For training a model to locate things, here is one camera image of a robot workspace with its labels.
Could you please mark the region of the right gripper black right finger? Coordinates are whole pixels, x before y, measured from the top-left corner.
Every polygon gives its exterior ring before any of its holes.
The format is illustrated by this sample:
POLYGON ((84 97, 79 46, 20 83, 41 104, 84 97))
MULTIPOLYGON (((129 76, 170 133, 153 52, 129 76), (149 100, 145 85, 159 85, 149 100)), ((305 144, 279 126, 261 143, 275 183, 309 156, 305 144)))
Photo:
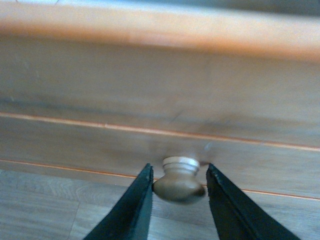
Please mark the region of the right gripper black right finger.
POLYGON ((220 240, 297 240, 212 163, 206 181, 210 211, 220 240))

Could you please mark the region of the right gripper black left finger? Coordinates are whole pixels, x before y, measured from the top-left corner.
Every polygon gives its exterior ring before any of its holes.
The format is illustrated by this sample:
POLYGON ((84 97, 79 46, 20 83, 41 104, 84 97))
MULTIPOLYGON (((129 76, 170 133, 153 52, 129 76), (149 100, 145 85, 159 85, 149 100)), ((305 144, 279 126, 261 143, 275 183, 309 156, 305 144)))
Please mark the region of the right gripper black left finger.
POLYGON ((115 206, 85 239, 146 240, 153 205, 153 173, 153 167, 146 164, 115 206))

